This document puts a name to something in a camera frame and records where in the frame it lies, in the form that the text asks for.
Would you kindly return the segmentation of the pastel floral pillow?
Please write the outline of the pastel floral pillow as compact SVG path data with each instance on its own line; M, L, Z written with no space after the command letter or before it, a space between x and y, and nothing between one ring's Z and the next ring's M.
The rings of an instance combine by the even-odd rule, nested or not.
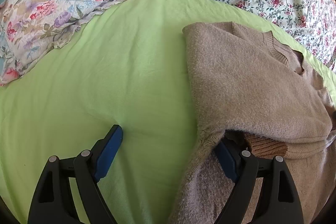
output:
M1 4L1 85L24 76L95 15L126 0L5 0Z

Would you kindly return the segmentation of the beige knit sweater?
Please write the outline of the beige knit sweater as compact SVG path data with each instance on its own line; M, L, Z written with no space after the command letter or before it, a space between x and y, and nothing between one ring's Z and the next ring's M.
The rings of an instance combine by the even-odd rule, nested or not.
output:
M323 78L272 32L221 22L183 34L198 134L169 223L221 213L234 187L215 156L224 137L264 159L282 156L303 221L314 221L335 189L335 105Z

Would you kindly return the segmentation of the light green bed sheet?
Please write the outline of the light green bed sheet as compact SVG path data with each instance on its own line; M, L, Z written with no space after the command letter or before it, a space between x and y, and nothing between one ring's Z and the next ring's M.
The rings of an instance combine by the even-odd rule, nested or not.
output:
M123 141L99 188L118 223L212 223L233 184L217 177L219 201L177 202L197 142L183 27L236 22L271 31L304 51L267 20L209 0L127 0L95 16L71 41L27 75L1 88L1 197L26 223L49 156L76 156L119 124Z

